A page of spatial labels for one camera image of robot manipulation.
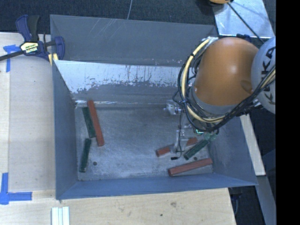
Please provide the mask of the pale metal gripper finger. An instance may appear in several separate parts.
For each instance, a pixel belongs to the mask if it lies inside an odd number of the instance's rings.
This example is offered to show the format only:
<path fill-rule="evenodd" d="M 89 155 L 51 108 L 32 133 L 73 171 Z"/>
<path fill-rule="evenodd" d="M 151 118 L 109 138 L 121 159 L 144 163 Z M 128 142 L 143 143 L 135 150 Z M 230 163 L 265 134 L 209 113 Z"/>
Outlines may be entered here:
<path fill-rule="evenodd" d="M 183 125 L 180 131 L 180 145 L 184 150 L 186 147 L 190 146 L 193 141 L 193 129 L 191 125 Z"/>
<path fill-rule="evenodd" d="M 176 130 L 176 135 L 175 135 L 174 147 L 173 147 L 174 153 L 177 153 L 177 152 L 178 152 L 179 138 L 180 138 L 180 130 L 177 129 L 177 130 Z"/>

